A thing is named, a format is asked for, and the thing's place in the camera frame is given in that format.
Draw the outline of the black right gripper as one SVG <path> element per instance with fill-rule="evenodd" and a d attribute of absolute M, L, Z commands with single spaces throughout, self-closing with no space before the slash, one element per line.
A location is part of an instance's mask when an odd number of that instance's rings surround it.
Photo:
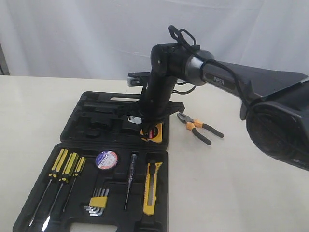
<path fill-rule="evenodd" d="M 183 113 L 185 106 L 182 102 L 168 101 L 165 106 L 153 105 L 151 103 L 133 101 L 132 103 L 119 106 L 118 116 L 129 116 L 140 118 L 140 125 L 158 124 L 171 114 Z"/>

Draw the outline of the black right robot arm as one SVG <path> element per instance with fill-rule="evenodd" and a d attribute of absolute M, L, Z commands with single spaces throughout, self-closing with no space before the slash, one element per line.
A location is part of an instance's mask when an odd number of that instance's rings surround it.
<path fill-rule="evenodd" d="M 309 77 L 300 72 L 272 71 L 216 60 L 198 45 L 155 45 L 151 71 L 128 78 L 143 87 L 140 98 L 118 109 L 118 114 L 140 117 L 147 130 L 184 105 L 172 102 L 177 81 L 183 80 L 212 94 L 201 95 L 207 106 L 239 104 L 253 144 L 278 161 L 309 168 Z"/>

